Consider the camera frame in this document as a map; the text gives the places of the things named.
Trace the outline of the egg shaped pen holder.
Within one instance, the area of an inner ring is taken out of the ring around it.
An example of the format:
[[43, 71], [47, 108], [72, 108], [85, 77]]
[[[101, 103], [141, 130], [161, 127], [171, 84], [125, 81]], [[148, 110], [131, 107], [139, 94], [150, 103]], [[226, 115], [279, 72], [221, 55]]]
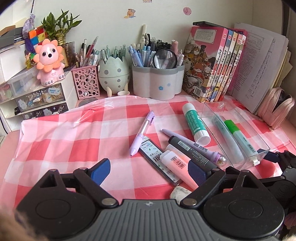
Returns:
[[106, 62], [99, 60], [99, 83], [107, 92], [108, 97], [120, 91], [128, 91], [131, 79], [130, 65], [125, 57], [109, 57]]

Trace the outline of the rubik's cube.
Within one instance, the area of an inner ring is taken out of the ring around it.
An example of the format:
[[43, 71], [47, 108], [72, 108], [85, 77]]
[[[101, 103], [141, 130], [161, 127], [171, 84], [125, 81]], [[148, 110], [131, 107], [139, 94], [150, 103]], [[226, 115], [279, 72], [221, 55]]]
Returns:
[[43, 25], [29, 31], [29, 39], [33, 46], [41, 45], [47, 37], [48, 34], [46, 33]]

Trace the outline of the orange highlighter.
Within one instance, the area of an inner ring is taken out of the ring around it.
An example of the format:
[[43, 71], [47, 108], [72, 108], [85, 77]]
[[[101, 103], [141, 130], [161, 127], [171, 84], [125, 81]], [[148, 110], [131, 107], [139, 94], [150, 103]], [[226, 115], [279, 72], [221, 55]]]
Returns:
[[197, 183], [188, 172], [189, 157], [173, 145], [167, 145], [165, 152], [160, 155], [160, 160], [176, 177], [187, 184], [192, 190], [198, 188]]

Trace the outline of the pink pencil case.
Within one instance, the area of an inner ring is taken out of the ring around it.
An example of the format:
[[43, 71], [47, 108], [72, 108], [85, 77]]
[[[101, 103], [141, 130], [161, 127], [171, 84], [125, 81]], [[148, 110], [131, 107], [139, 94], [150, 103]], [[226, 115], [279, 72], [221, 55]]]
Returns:
[[280, 87], [270, 89], [261, 102], [257, 115], [270, 128], [276, 129], [295, 105], [295, 99]]

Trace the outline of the black marker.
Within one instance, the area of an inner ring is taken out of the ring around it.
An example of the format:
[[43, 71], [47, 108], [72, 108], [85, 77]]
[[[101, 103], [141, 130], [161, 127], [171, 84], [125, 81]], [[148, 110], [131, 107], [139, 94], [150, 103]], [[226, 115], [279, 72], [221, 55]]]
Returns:
[[178, 137], [170, 137], [169, 144], [188, 156], [193, 161], [193, 163], [201, 168], [204, 172], [209, 172], [212, 169], [218, 168], [218, 166], [216, 166], [203, 155], [198, 153], [195, 149], [191, 148], [188, 144], [180, 140]]

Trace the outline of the lilac retractable pen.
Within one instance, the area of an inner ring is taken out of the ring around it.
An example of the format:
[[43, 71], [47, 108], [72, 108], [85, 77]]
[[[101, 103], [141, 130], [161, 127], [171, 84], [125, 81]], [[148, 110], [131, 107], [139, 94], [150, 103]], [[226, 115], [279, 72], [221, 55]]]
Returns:
[[150, 111], [147, 114], [142, 126], [140, 127], [137, 135], [135, 136], [132, 142], [132, 145], [130, 146], [130, 149], [129, 149], [130, 156], [134, 156], [138, 152], [140, 145], [142, 144], [142, 141], [144, 139], [144, 135], [147, 132], [148, 127], [151, 126], [154, 120], [154, 117], [155, 117], [155, 114], [153, 111]]

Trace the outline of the light blue pen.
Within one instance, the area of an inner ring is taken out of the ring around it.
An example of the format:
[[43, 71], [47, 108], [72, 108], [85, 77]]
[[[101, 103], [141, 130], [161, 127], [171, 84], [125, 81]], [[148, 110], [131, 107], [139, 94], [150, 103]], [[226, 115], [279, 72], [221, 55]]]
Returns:
[[231, 162], [232, 164], [239, 164], [244, 161], [244, 156], [238, 147], [237, 143], [234, 141], [230, 131], [228, 130], [227, 126], [223, 122], [222, 118], [215, 114], [215, 118], [213, 118], [213, 123], [218, 127], [219, 131], [221, 132], [229, 150], [231, 153]]

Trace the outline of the white eraser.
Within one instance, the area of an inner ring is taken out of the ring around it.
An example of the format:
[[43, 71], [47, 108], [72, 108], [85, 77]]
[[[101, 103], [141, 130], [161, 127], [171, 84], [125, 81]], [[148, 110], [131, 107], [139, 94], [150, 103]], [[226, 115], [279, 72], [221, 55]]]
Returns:
[[170, 199], [181, 201], [192, 192], [182, 186], [176, 186], [170, 194]]

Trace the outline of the lilac cartoon correction pen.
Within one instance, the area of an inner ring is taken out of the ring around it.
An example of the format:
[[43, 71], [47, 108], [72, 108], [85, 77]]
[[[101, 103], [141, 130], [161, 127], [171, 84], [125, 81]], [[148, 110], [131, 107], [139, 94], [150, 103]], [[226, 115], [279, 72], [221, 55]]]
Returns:
[[208, 150], [207, 148], [203, 147], [200, 144], [197, 144], [196, 142], [193, 142], [192, 140], [189, 140], [188, 138], [179, 135], [178, 133], [174, 133], [170, 130], [167, 130], [165, 128], [162, 129], [162, 132], [167, 135], [168, 137], [178, 137], [180, 140], [182, 140], [184, 143], [189, 145], [192, 149], [195, 149], [198, 153], [203, 155], [205, 158], [210, 160], [211, 162], [218, 164], [219, 166], [224, 166], [226, 165], [226, 158], [220, 154], [219, 152], [213, 152]]

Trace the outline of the green highlighter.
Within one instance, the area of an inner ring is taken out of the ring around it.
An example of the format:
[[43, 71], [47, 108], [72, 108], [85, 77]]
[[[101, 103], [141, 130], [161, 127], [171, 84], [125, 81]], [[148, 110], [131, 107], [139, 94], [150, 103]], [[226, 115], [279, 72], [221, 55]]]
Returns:
[[257, 158], [258, 152], [255, 150], [253, 145], [248, 141], [247, 137], [241, 132], [239, 127], [232, 120], [225, 120], [225, 125], [229, 129], [230, 133], [233, 135], [234, 139], [241, 146], [246, 156], [250, 158], [253, 166], [260, 164], [260, 161]]

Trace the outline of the grey white flower pen holder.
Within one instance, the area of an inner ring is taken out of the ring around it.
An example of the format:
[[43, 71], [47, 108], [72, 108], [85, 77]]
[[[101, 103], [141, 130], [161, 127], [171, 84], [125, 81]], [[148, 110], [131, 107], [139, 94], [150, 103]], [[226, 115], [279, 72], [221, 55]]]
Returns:
[[181, 93], [185, 66], [157, 69], [132, 66], [133, 93], [156, 100], [170, 100]]

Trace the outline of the green white glue stick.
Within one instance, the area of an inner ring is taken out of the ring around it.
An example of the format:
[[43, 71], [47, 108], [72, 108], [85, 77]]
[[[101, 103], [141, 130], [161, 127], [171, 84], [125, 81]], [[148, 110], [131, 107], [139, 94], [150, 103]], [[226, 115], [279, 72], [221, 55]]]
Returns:
[[186, 103], [183, 105], [182, 111], [192, 132], [194, 141], [202, 146], [208, 145], [211, 142], [210, 135], [195, 107], [191, 103]]

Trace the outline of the pencil lead refill case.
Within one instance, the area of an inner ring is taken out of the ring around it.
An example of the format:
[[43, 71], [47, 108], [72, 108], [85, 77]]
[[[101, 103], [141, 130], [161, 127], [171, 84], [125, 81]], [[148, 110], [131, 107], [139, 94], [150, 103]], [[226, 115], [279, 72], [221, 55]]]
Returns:
[[171, 184], [178, 186], [182, 183], [182, 180], [161, 162], [160, 156], [163, 150], [149, 137], [144, 136], [138, 151]]

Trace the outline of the pink checkered cloth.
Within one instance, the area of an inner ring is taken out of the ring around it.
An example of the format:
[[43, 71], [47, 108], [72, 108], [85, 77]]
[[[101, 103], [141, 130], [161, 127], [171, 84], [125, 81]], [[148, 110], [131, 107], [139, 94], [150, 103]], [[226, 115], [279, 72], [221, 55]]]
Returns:
[[1, 157], [13, 156], [1, 182], [1, 206], [17, 206], [48, 170], [71, 173], [104, 158], [111, 172], [102, 187], [116, 199], [168, 198], [173, 185], [142, 155], [130, 156], [129, 149], [149, 111], [156, 116], [147, 136], [160, 148], [168, 144], [164, 128], [191, 138], [182, 111], [186, 103], [199, 112], [204, 107], [188, 95], [170, 101], [128, 95], [23, 121], [16, 138], [8, 135], [1, 147]]

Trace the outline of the clear plastic organizer tray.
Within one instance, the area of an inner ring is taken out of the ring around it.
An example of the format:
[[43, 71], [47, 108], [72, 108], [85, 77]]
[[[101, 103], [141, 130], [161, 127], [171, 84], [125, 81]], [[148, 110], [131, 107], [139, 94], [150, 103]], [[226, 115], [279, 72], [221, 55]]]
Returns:
[[207, 102], [201, 118], [226, 157], [238, 170], [255, 167], [270, 150], [267, 143], [227, 102]]

